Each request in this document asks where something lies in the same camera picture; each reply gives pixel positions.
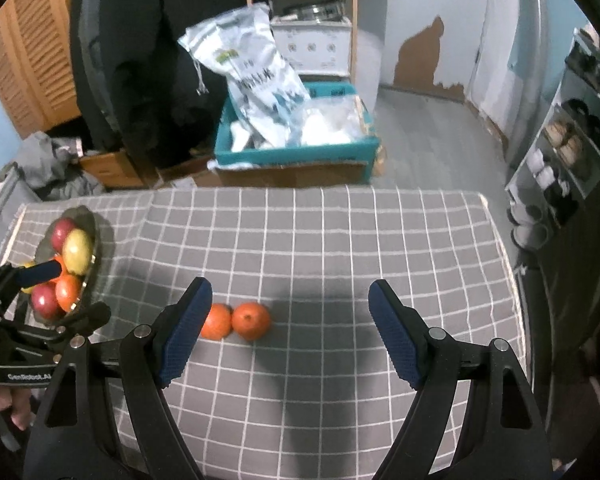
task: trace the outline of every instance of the shoe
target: shoe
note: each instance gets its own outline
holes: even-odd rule
[[[555,121],[544,128],[544,134],[554,148],[560,148],[573,133],[573,124]]]
[[[600,150],[600,119],[595,115],[587,117],[587,128],[585,129],[585,132],[587,133],[587,137],[589,137]]]
[[[562,109],[567,112],[571,119],[576,121],[583,129],[587,127],[589,107],[580,99],[569,99],[562,103]]]
[[[562,200],[569,195],[569,193],[571,193],[571,186],[569,186],[569,183],[566,180],[561,178],[558,178],[558,180],[542,192],[546,202],[555,210],[560,207]]]
[[[544,168],[548,162],[549,159],[544,156],[544,153],[540,148],[536,148],[526,158],[526,166],[529,168],[532,175],[540,173],[542,168]]]
[[[584,79],[585,73],[591,72],[595,67],[596,58],[587,54],[580,44],[576,42],[564,62],[579,77]]]
[[[579,136],[571,136],[567,143],[558,150],[558,155],[568,170],[573,168],[584,156],[582,140]]]
[[[555,203],[555,219],[560,225],[565,225],[578,210],[578,202],[569,193]]]
[[[542,171],[539,171],[539,173],[536,174],[536,182],[538,183],[538,186],[540,186],[540,189],[544,191],[556,181],[559,174],[560,172],[557,168],[553,168],[547,164],[542,168]]]
[[[537,205],[515,203],[509,208],[513,221],[518,225],[535,225],[542,221],[544,215]]]
[[[549,229],[542,224],[519,225],[513,228],[511,236],[520,249],[535,252],[549,239]]]

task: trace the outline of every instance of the white plastic bag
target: white plastic bag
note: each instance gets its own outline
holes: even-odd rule
[[[286,146],[291,112],[309,93],[276,47],[266,4],[205,20],[178,42],[195,61],[227,78],[238,120],[256,147]]]
[[[290,145],[348,144],[367,135],[357,95],[313,98],[299,105],[291,119]]]

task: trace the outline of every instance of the white container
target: white container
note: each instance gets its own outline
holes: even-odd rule
[[[301,75],[349,76],[351,22],[285,22],[271,20],[282,57]]]

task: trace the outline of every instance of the blue gripper pad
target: blue gripper pad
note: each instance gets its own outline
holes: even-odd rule
[[[55,260],[49,260],[33,267],[19,267],[16,272],[16,284],[20,288],[29,288],[39,283],[46,283],[49,280],[60,276],[62,267]]]
[[[403,306],[385,280],[369,287],[369,312],[398,377],[419,389],[428,371],[428,328],[420,314]]]
[[[211,283],[196,278],[178,303],[166,307],[154,322],[155,378],[161,388],[182,375],[212,300]]]

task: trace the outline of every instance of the gray floor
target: gray floor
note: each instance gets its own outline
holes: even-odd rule
[[[506,164],[500,143],[482,123],[460,103],[382,88],[375,115],[388,160],[374,185],[482,193],[515,264]]]

